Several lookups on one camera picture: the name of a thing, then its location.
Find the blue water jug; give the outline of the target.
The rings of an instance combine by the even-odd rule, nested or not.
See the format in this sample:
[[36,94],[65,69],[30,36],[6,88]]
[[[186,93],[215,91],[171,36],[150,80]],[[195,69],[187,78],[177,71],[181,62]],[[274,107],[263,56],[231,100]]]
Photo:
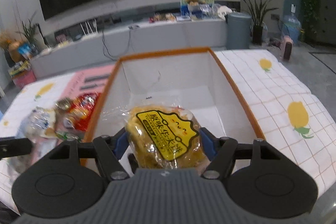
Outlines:
[[289,36],[293,40],[295,46],[298,44],[300,32],[301,23],[295,16],[295,13],[285,15],[282,21],[282,34],[284,36]]

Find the grey drawer cabinet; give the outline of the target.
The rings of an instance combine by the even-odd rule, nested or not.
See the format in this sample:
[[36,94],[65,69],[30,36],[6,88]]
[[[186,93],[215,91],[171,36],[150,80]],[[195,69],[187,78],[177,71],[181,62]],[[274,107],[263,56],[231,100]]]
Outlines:
[[320,0],[314,31],[307,33],[310,40],[335,46],[335,3],[336,0]]

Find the red chips bag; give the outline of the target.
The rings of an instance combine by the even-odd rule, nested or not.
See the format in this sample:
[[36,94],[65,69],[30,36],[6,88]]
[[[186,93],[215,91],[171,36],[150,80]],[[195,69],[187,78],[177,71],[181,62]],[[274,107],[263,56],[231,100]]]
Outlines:
[[70,109],[63,119],[67,129],[86,131],[101,93],[83,93],[71,103]]

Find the green aloe plant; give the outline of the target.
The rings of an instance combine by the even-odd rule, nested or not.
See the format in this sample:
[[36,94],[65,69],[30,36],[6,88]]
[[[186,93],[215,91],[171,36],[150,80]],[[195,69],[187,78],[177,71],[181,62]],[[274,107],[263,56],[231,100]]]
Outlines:
[[21,21],[21,30],[16,31],[17,34],[23,35],[26,40],[33,44],[36,42],[35,40],[35,34],[36,30],[38,28],[38,24],[33,22],[33,19],[36,15],[37,11],[35,11],[30,18],[28,18],[26,21]]

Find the pink storage basket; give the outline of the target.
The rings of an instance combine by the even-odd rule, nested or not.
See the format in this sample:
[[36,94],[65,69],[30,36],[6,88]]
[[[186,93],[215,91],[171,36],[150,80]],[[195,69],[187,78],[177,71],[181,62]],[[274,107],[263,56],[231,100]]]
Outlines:
[[35,75],[32,70],[24,71],[12,78],[13,83],[17,88],[24,88],[26,85],[36,81]]

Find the white wifi router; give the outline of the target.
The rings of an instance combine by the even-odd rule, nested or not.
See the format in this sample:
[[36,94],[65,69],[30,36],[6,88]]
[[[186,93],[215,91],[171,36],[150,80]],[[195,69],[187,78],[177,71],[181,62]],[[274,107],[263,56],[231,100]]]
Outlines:
[[87,40],[98,37],[97,20],[91,19],[80,23],[83,35],[80,40]]

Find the yellow waffle cake packet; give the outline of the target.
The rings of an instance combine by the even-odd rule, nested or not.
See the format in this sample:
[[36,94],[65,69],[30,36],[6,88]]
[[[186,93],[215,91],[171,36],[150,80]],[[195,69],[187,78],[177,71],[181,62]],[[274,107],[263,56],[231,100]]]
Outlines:
[[196,168],[210,163],[193,113],[179,106],[135,106],[125,113],[125,130],[141,168]]

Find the clear nut snack packet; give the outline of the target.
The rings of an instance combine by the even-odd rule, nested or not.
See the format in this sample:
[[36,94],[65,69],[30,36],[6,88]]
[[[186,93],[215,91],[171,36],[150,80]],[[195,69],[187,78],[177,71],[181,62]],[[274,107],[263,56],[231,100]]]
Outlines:
[[55,106],[62,111],[68,111],[72,106],[72,100],[68,97],[56,101]]

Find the grey tv console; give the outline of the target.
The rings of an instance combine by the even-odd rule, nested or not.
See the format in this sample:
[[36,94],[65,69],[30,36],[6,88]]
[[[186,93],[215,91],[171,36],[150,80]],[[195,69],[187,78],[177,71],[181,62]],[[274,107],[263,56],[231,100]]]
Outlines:
[[46,55],[31,60],[37,79],[43,79],[111,62],[121,56],[175,50],[189,47],[215,47],[226,45],[227,24],[221,19],[184,22],[139,22],[132,30],[124,25],[98,34],[98,37],[72,42],[54,48]]

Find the pink restaurant table mat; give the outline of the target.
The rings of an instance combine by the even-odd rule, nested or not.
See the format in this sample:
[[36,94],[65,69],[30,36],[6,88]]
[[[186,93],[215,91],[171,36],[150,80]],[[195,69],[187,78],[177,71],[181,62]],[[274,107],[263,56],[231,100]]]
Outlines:
[[102,94],[113,70],[114,65],[83,69],[77,72],[49,77],[25,88],[25,91],[34,95],[33,106],[30,112],[36,107],[54,109],[56,112],[55,133],[57,138],[46,139],[38,137],[34,139],[35,148],[32,162],[36,162],[54,148],[60,142],[60,139],[70,136],[69,130],[63,126],[62,116],[66,114],[66,111],[59,110],[55,106],[56,101],[65,97],[74,100],[83,93],[97,92]]

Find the white bread snack bag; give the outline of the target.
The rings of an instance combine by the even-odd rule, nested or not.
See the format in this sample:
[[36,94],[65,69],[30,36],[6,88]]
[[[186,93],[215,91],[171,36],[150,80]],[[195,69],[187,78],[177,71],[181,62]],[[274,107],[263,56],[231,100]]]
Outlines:
[[38,137],[53,139],[57,138],[55,133],[56,112],[54,109],[36,107],[22,120],[16,137],[28,138],[30,140]]

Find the tall potted plant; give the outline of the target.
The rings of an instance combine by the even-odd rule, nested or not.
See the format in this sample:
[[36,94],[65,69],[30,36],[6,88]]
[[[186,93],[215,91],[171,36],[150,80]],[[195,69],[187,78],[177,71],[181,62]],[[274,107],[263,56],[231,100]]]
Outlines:
[[248,12],[252,18],[252,43],[262,45],[263,23],[268,12],[278,10],[278,7],[268,7],[274,0],[242,0],[248,8]]

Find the blue-grey trash bin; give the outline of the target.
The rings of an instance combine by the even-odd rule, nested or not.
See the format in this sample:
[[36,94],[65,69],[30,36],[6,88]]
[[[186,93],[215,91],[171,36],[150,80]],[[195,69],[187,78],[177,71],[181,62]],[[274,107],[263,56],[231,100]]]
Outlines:
[[249,48],[251,21],[252,18],[247,13],[232,12],[227,15],[226,48],[228,50],[246,50]]

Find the golden vase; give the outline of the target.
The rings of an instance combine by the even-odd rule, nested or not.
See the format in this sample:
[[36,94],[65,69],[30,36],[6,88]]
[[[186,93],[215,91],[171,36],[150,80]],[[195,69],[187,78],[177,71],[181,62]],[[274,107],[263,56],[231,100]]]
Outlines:
[[22,40],[14,40],[8,46],[8,52],[13,62],[25,61],[25,58],[19,53],[18,49],[23,45]]

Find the pink space heater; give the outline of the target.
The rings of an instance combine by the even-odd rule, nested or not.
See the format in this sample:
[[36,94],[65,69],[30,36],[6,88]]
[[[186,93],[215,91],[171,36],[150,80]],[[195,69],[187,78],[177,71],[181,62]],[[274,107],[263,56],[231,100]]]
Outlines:
[[284,36],[280,44],[281,57],[284,61],[289,61],[293,48],[293,40],[290,36]]

